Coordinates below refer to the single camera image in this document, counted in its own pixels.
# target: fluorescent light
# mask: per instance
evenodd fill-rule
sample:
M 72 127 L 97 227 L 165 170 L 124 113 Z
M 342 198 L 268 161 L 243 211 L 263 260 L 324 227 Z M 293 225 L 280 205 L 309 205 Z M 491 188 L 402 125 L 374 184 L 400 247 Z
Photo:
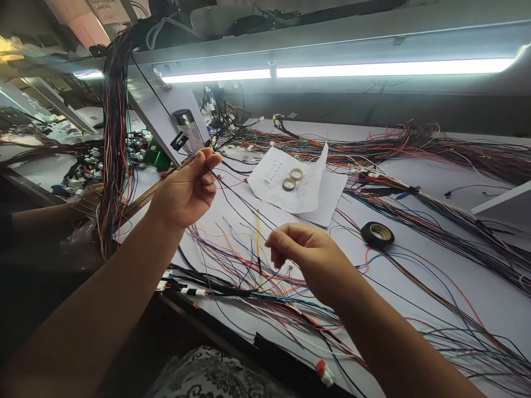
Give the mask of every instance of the fluorescent light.
M 92 78 L 102 78 L 103 73 L 99 70 L 85 71 L 74 73 L 74 76 L 80 79 L 92 79 Z
M 176 75 L 163 76 L 165 83 L 197 83 L 204 81 L 223 81 L 223 80 L 251 80 L 260 78 L 271 78 L 269 69 L 256 69 L 247 71 L 234 72 L 216 72 L 210 74 L 197 75 Z
M 388 64 L 359 64 L 278 68 L 277 77 L 333 76 L 412 76 L 412 75 L 471 75 L 494 74 L 510 67 L 515 59 L 477 59 L 457 61 L 393 62 Z

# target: electrical tape roll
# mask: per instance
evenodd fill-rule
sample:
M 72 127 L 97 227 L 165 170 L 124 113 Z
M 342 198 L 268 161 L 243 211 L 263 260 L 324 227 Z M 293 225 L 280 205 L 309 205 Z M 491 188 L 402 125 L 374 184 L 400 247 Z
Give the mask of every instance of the electrical tape roll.
M 301 169 L 293 169 L 289 172 L 290 178 L 294 179 L 295 181 L 299 181 L 303 178 L 303 171 Z
M 282 181 L 282 188 L 284 189 L 284 191 L 290 192 L 294 190 L 296 186 L 297 182 L 292 178 L 287 178 Z
M 385 225 L 369 222 L 361 228 L 361 237 L 373 249 L 384 249 L 394 243 L 394 234 Z

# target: white paper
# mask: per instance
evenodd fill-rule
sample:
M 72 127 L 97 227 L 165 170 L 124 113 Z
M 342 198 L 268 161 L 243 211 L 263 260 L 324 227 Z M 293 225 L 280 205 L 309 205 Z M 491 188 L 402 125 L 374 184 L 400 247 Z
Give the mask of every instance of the white paper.
M 130 22 L 120 0 L 88 0 L 102 25 Z
M 321 187 L 319 188 L 319 206 L 317 210 L 297 214 L 302 219 L 313 222 L 318 226 L 327 228 L 332 221 L 332 216 L 348 177 L 344 174 L 322 172 Z
M 317 210 L 322 172 L 326 165 L 328 144 L 315 163 L 302 163 L 280 149 L 271 147 L 255 167 L 247 182 L 261 200 L 290 213 Z M 303 178 L 292 191 L 285 191 L 282 182 L 293 169 L 301 169 Z

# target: clear bottle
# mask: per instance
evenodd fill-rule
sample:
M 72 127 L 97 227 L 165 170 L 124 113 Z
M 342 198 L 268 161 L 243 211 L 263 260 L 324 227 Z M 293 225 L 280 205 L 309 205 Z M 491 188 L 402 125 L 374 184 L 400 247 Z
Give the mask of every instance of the clear bottle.
M 184 148 L 192 153 L 196 153 L 198 150 L 205 147 L 199 128 L 195 123 L 192 111 L 189 109 L 180 109 L 172 113 L 175 121 L 177 122 L 177 128 L 179 134 L 184 133 L 188 137 L 188 140 L 184 144 Z

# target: hand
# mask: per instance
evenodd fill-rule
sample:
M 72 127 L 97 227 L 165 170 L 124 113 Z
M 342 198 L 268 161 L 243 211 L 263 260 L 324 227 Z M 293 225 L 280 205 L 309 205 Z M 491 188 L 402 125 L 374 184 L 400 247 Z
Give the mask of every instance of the hand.
M 285 224 L 269 235 L 271 261 L 279 269 L 287 259 L 300 267 L 317 299 L 333 308 L 361 279 L 343 251 L 325 232 L 303 224 Z
M 89 185 L 85 188 L 83 195 L 76 202 L 72 203 L 72 208 L 87 216 L 93 215 L 101 203 L 102 192 L 103 183 Z
M 214 154 L 212 148 L 203 148 L 195 158 L 187 159 L 155 191 L 150 216 L 176 229 L 185 229 L 199 220 L 216 195 L 216 178 L 210 170 L 220 163 L 221 155 Z

